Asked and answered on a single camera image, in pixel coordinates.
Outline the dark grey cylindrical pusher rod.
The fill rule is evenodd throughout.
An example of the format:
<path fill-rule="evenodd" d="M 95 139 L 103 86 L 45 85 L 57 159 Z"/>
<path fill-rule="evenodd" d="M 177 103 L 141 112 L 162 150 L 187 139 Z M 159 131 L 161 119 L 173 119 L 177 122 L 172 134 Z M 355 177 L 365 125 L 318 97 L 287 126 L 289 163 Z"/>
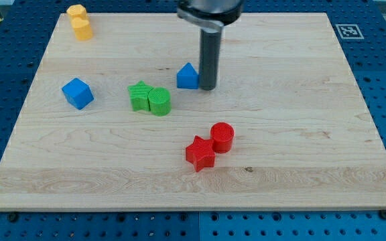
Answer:
<path fill-rule="evenodd" d="M 199 88 L 213 90 L 218 77 L 221 32 L 200 30 Z"/>

